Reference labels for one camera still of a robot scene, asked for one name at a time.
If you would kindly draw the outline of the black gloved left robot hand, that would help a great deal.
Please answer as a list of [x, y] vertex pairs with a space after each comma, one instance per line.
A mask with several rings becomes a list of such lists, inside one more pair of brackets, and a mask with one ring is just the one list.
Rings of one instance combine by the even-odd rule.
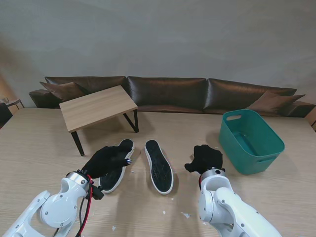
[[100, 178], [115, 169], [130, 165], [129, 158], [118, 159], [118, 157], [122, 154], [127, 155], [131, 151], [131, 147], [105, 146], [91, 157], [81, 171], [84, 175], [89, 175], [91, 179]]

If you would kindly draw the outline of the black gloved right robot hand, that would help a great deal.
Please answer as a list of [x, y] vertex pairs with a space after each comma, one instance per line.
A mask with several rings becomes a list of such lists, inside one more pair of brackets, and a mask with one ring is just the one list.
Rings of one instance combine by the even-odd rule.
[[197, 172], [200, 175], [211, 169], [225, 170], [223, 168], [223, 154], [208, 145], [194, 146], [193, 160], [184, 165], [185, 169], [192, 173]]

